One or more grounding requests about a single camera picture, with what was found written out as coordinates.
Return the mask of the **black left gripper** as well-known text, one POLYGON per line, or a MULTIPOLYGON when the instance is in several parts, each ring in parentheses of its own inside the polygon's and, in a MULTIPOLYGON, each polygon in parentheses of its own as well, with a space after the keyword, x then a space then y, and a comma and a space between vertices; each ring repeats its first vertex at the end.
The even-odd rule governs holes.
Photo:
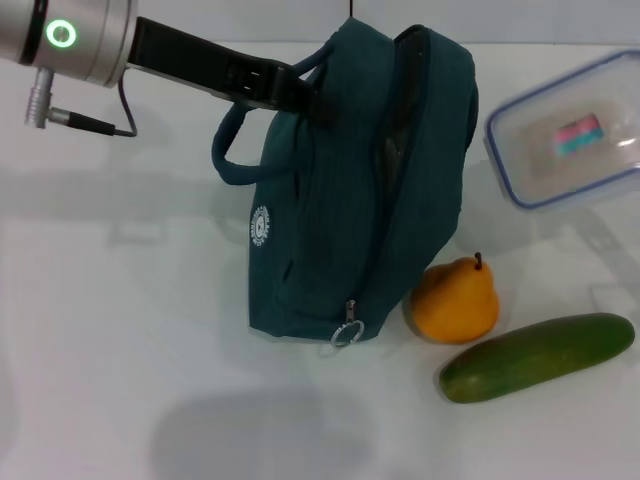
POLYGON ((144 17, 136 20, 128 65, 219 98, 279 108, 318 125, 335 120, 333 100, 294 70, 285 75, 283 63, 237 52, 144 17))

